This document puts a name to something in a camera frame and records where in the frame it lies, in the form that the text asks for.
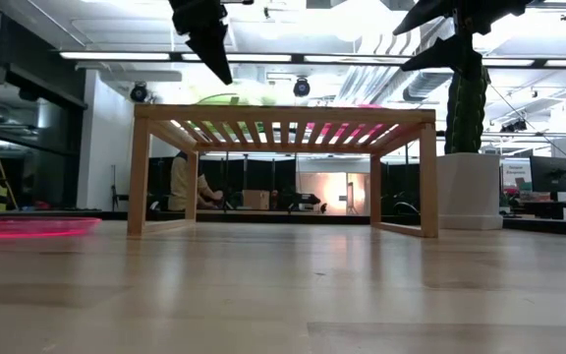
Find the light wood floor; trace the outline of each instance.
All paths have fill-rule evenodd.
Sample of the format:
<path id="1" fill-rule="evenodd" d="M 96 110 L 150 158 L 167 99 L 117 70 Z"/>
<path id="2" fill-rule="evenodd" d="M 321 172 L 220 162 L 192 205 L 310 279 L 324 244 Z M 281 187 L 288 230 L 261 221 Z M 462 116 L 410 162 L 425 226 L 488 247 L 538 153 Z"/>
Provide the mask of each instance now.
<path id="1" fill-rule="evenodd" d="M 0 241 L 0 354 L 566 354 L 566 237 L 202 223 Z"/>

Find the computer screen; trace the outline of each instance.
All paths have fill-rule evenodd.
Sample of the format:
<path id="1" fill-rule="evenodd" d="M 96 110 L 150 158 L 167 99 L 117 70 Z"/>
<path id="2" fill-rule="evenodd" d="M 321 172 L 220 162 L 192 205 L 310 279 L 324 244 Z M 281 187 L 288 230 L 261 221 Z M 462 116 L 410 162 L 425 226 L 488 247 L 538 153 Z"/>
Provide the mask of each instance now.
<path id="1" fill-rule="evenodd" d="M 530 157 L 533 192 L 566 192 L 566 158 Z"/>

